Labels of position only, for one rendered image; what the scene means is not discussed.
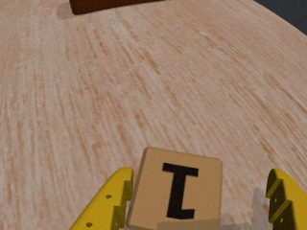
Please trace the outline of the tan cube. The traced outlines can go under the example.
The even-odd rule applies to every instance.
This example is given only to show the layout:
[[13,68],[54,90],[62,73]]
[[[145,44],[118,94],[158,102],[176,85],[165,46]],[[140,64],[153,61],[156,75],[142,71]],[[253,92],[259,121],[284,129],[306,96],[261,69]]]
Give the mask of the tan cube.
[[220,230],[220,158],[146,147],[126,219],[129,230]]

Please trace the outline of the orange digital multimeter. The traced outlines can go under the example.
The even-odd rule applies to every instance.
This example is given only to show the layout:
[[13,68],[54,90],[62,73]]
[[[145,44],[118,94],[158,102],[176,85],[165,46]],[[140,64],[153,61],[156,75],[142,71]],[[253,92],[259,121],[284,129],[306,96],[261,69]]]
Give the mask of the orange digital multimeter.
[[155,1],[164,0],[69,0],[75,15]]

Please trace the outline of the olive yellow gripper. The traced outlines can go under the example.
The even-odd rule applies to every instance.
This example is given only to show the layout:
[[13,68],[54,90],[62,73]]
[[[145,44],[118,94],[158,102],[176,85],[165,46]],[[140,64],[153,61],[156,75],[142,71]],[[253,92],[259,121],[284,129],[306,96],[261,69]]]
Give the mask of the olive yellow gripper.
[[[85,207],[69,230],[125,228],[127,201],[131,201],[133,168],[117,170]],[[270,199],[272,230],[307,230],[307,195],[285,172],[269,173],[266,198]]]

